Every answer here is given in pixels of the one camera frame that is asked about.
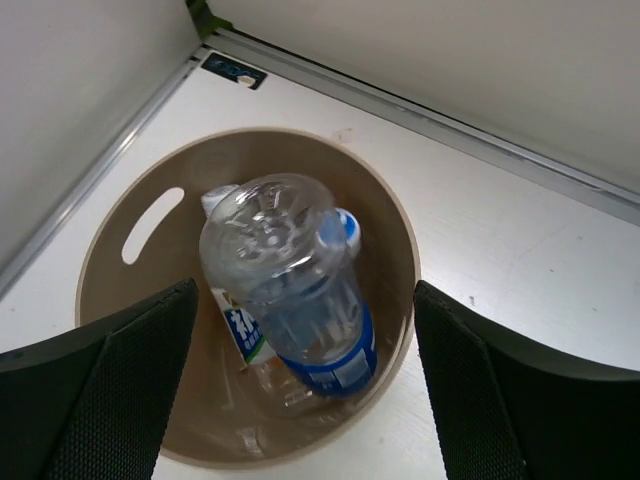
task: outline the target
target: black sticker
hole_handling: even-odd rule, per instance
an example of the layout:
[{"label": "black sticker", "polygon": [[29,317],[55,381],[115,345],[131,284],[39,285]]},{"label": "black sticker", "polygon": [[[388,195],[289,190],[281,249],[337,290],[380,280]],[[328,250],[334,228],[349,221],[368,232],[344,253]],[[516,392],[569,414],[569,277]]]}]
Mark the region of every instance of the black sticker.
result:
[{"label": "black sticker", "polygon": [[247,85],[251,90],[257,90],[262,84],[267,74],[256,70],[253,67],[245,65],[230,58],[223,57],[217,53],[209,55],[202,68],[210,72],[220,75],[228,80],[242,85]]}]

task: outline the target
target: crushed plastic bottle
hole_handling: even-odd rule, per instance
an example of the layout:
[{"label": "crushed plastic bottle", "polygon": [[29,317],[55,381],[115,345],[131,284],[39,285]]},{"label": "crushed plastic bottle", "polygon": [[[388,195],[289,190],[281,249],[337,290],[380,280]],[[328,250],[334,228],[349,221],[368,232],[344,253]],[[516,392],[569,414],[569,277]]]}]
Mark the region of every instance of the crushed plastic bottle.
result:
[{"label": "crushed plastic bottle", "polygon": [[377,363],[345,218],[316,180],[270,175],[226,195],[200,238],[210,284],[259,319],[282,361],[323,396],[360,390]]},{"label": "crushed plastic bottle", "polygon": [[[238,185],[224,185],[207,192],[201,198],[202,207],[208,217],[220,201],[238,188]],[[336,209],[347,232],[350,253],[355,257],[360,249],[360,227],[355,217],[344,209]],[[243,309],[227,292],[220,287],[211,287],[212,294],[221,310],[229,330],[235,340],[238,351],[247,364],[246,374],[254,377],[253,385],[247,394],[270,411],[280,412],[291,417],[308,413],[327,404],[325,398],[314,394],[306,385],[291,373],[262,336],[259,325],[249,312]]]}]

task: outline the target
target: white desk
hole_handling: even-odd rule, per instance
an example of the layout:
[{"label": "white desk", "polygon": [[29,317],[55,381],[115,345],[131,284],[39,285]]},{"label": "white desk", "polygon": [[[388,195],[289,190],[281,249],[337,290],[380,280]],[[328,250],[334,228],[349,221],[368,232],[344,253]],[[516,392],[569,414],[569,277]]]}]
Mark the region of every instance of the white desk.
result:
[{"label": "white desk", "polygon": [[[248,126],[338,139],[369,162],[409,215],[427,281],[552,347],[640,370],[640,228],[276,75],[252,91],[201,69],[0,303],[0,351],[73,328],[89,244],[139,175],[185,143]],[[216,472],[160,457],[154,474],[157,480],[365,477],[445,478],[415,341],[382,400],[332,444],[262,471]]]}]

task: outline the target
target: trash can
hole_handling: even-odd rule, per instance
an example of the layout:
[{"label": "trash can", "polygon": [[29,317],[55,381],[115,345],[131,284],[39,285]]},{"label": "trash can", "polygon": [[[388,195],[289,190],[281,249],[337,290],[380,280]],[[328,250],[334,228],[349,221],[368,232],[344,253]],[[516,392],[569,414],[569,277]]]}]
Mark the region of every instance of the trash can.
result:
[{"label": "trash can", "polygon": [[[282,418],[252,401],[251,377],[243,375],[244,365],[209,293],[198,255],[203,193],[282,172],[318,179],[332,191],[336,205],[359,220],[362,250],[356,274],[372,314],[378,351],[376,374],[363,391],[297,418]],[[147,217],[159,203],[165,211],[158,223],[159,218]],[[134,254],[124,248],[132,240],[139,244]],[[124,193],[87,253],[76,323],[87,324],[193,277],[200,289],[198,315],[161,453],[217,469],[265,466],[335,438],[383,395],[413,336],[412,295],[419,265],[402,206],[363,160],[304,132],[235,130],[172,153]]]}]

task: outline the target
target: white wall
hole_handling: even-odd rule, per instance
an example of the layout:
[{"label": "white wall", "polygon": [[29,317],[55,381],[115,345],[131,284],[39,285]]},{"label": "white wall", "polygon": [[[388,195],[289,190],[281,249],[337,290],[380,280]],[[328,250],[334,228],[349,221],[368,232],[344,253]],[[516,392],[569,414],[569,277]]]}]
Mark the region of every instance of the white wall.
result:
[{"label": "white wall", "polygon": [[208,0],[262,40],[640,192],[637,0]]},{"label": "white wall", "polygon": [[184,0],[0,2],[0,271],[197,45]]}]

